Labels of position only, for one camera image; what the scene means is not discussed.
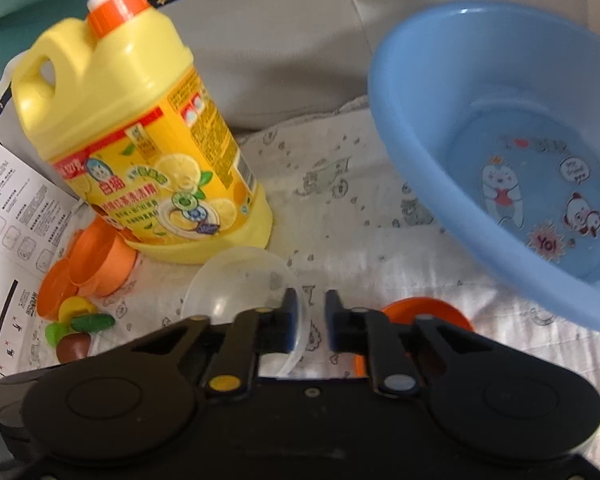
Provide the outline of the small orange-red bowl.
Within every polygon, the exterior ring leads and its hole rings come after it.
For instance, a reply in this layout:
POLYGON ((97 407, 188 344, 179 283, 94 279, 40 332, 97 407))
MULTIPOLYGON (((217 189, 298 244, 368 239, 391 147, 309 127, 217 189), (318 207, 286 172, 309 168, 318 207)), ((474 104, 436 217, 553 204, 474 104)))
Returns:
POLYGON ((461 310, 431 297, 404 298, 388 304, 381 312, 387 315, 391 322, 398 324, 412 324, 419 315, 430 314, 468 332, 475 330, 461 310))

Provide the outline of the clear plastic bowl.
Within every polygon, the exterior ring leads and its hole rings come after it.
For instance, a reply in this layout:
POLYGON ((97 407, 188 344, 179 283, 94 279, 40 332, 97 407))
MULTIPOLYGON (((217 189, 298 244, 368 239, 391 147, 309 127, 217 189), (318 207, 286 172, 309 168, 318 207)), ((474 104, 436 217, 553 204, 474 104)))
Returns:
POLYGON ((291 337, 294 348, 286 354, 262 356, 259 368, 264 377, 285 377, 302 358, 309 342, 311 320, 300 281, 285 261, 272 252, 235 247, 212 257, 190 282, 181 317, 205 315, 214 324, 230 323, 245 310, 280 307, 290 288, 298 298, 298 304, 292 308, 297 318, 291 337))

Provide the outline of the white patterned cloth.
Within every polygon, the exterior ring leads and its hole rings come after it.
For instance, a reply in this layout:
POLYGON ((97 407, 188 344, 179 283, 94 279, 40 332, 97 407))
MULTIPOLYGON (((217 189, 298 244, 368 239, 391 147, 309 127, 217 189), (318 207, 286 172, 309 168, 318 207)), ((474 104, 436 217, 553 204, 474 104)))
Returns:
MULTIPOLYGON (((479 334, 570 368, 600 392, 600 333, 487 274, 398 175, 364 99, 246 134, 239 144, 274 214, 268 248, 309 304, 309 339, 292 377, 354 373, 352 356, 331 352, 326 340, 324 295, 335 289, 349 307, 441 299, 479 334)), ((600 467, 600 430, 588 458, 600 467)))

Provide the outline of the brown toy fruit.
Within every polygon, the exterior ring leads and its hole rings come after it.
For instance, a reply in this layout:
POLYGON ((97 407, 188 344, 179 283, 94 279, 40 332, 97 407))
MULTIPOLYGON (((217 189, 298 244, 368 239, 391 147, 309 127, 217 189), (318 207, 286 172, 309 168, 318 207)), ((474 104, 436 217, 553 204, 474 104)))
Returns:
POLYGON ((73 333, 62 337, 56 347, 58 362, 66 364, 87 358, 91 342, 89 333, 73 333))

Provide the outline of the light green toy vegetable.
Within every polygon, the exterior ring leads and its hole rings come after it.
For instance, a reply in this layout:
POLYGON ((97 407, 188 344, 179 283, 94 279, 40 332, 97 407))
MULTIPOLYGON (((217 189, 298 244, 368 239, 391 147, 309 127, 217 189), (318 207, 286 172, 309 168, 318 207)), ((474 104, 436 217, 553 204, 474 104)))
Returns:
POLYGON ((62 324, 61 322, 51 322, 45 327, 44 334, 46 342, 50 345, 50 348, 55 349, 60 343, 61 339, 73 333, 70 326, 62 324))

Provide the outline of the green toy cucumber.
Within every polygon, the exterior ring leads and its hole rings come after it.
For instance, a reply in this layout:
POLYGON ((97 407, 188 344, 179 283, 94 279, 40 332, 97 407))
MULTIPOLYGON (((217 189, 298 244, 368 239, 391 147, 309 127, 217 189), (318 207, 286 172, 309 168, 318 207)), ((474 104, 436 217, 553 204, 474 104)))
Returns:
POLYGON ((78 333, 100 333, 114 327, 116 320, 106 313, 93 313, 76 316, 70 322, 70 327, 78 333))

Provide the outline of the yellow toy banana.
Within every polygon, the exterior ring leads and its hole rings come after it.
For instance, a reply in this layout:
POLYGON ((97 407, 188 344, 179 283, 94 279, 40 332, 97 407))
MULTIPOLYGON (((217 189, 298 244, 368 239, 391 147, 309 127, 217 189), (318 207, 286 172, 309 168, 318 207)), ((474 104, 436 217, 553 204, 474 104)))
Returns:
POLYGON ((97 312, 98 307, 87 298, 72 296, 61 303, 58 309, 58 322, 64 325, 70 325, 74 318, 95 314, 97 312))

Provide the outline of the orange toy pan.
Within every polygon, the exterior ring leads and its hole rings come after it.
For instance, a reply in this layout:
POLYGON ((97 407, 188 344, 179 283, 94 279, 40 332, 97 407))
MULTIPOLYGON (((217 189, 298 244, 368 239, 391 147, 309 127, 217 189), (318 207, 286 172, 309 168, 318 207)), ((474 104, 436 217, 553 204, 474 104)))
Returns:
POLYGON ((71 281, 69 269, 70 257, 82 233, 82 230, 77 230, 73 234, 64 255, 48 270, 38 290, 36 313, 46 321, 56 322, 58 320, 60 306, 66 299, 82 296, 82 290, 71 281))

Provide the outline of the orange toy pot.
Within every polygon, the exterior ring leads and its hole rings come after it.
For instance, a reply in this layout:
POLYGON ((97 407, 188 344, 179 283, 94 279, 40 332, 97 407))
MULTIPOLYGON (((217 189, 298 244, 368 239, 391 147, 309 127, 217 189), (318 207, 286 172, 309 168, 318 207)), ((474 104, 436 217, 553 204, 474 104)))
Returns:
POLYGON ((69 278, 80 296, 106 297, 130 276, 137 251, 101 218, 76 239, 69 256, 69 278))

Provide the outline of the white instruction sheet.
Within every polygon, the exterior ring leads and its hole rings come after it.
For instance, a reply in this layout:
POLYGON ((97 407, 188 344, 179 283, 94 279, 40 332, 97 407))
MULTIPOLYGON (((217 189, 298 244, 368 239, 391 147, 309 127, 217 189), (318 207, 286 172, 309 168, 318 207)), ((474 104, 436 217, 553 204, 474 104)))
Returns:
POLYGON ((76 200, 0 144, 0 379, 18 372, 76 200))

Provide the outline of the large blue plastic basin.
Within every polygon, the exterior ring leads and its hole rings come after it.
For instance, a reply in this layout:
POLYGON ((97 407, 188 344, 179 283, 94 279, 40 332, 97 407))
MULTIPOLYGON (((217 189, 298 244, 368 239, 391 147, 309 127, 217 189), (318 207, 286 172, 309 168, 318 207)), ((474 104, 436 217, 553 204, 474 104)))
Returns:
POLYGON ((367 84, 402 178, 492 274, 600 332, 600 36, 459 1, 388 32, 367 84))

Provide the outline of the yellow dish soap jug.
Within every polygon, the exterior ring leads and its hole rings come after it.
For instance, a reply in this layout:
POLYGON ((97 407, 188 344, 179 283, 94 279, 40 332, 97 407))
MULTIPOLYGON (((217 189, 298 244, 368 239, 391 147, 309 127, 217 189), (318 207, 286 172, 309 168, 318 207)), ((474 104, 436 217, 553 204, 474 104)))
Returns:
POLYGON ((12 74, 43 162, 134 249, 201 264, 265 247, 273 214, 174 24, 148 0, 88 0, 12 74))

